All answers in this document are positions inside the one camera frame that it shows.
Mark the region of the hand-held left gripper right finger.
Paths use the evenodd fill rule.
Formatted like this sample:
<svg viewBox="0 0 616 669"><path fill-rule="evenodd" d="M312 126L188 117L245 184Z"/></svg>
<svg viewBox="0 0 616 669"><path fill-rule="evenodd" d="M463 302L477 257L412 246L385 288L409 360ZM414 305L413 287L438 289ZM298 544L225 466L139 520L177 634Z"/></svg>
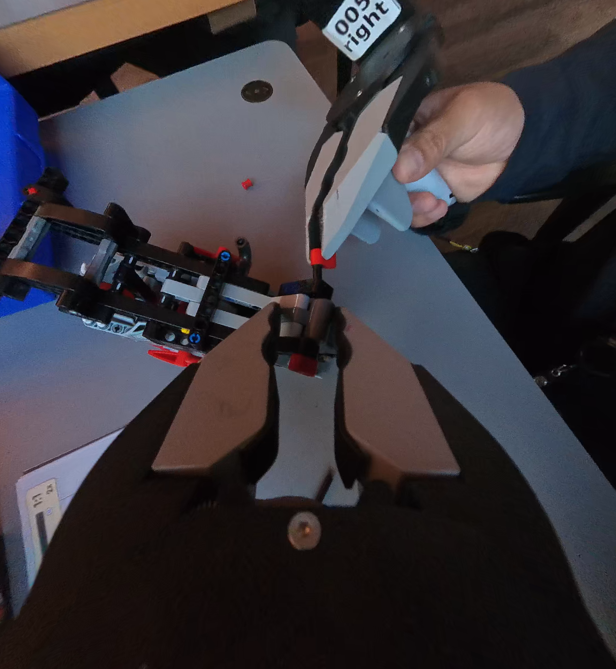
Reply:
<svg viewBox="0 0 616 669"><path fill-rule="evenodd" d="M346 308L334 314L335 462L347 489L379 481L456 477L448 445L413 365Z"/></svg>

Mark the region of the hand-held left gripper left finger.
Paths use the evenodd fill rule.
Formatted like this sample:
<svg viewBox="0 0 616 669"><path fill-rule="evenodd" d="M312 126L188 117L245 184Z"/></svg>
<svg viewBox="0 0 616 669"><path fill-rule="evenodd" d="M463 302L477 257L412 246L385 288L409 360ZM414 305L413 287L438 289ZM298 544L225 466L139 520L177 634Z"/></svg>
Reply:
<svg viewBox="0 0 616 669"><path fill-rule="evenodd" d="M279 451L276 344L280 308L267 305L197 365L153 472L257 484Z"/></svg>

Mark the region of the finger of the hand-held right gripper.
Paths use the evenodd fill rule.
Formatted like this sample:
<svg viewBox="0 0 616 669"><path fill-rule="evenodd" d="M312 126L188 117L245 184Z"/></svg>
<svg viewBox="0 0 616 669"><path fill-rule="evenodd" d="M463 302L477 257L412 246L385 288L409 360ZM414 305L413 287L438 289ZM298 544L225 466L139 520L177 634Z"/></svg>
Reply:
<svg viewBox="0 0 616 669"><path fill-rule="evenodd" d="M344 160L321 207L321 256L331 259L346 239L379 239L376 219L405 230L405 187L391 174L398 150L383 123L402 78L378 92L354 122Z"/></svg>
<svg viewBox="0 0 616 669"><path fill-rule="evenodd" d="M309 160L305 182L305 244L325 259L336 255L347 236L341 231L347 198L341 195L347 155L347 131L325 128Z"/></svg>

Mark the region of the black grey lego truck model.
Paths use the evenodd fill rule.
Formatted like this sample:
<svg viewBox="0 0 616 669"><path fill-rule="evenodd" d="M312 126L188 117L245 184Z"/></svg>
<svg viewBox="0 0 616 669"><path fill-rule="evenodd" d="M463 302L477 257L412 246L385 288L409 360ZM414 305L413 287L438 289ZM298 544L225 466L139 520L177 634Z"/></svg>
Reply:
<svg viewBox="0 0 616 669"><path fill-rule="evenodd" d="M47 168L24 188L0 238L0 307L41 291L90 329L150 344L150 356L186 367L275 304L279 338L325 341L337 352L334 305L312 297L312 278L272 292L250 276L246 238L214 253L186 241L172 252L150 244L151 233L116 203L102 214L73 207L67 186L59 170Z"/></svg>

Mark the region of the person's right forearm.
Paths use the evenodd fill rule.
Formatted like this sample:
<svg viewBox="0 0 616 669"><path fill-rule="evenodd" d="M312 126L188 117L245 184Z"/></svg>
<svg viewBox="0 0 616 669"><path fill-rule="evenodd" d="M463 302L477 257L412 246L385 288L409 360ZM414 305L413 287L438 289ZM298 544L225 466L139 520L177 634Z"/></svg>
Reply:
<svg viewBox="0 0 616 669"><path fill-rule="evenodd" d="M502 83L519 98L524 127L502 175L479 200L536 193L616 158L616 19Z"/></svg>

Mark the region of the person's right hand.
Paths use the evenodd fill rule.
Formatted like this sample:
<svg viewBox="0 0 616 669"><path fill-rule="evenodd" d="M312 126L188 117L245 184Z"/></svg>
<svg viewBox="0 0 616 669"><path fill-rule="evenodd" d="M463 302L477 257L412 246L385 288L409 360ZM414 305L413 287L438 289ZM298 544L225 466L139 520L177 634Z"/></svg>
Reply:
<svg viewBox="0 0 616 669"><path fill-rule="evenodd" d="M437 171L459 203L487 191L521 138L525 113L517 94L499 82L433 91L421 103L392 172L413 183Z"/></svg>

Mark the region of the open instruction booklet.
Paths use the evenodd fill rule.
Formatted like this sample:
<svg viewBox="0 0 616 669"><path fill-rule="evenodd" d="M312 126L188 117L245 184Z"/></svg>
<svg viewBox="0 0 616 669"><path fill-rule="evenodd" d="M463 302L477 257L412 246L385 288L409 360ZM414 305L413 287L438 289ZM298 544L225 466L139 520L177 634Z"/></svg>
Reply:
<svg viewBox="0 0 616 669"><path fill-rule="evenodd" d="M36 580L47 548L69 503L103 453L122 432L111 431L44 461L22 473L11 501L17 526L7 537L11 567L11 601L18 615Z"/></svg>

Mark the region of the wooden edged table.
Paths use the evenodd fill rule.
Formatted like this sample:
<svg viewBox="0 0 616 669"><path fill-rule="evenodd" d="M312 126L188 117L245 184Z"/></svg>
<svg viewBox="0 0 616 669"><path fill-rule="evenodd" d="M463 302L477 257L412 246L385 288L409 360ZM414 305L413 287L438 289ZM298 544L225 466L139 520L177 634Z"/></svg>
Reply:
<svg viewBox="0 0 616 669"><path fill-rule="evenodd" d="M256 14L255 1L83 1L0 28L0 74L26 74L202 16L217 34Z"/></svg>

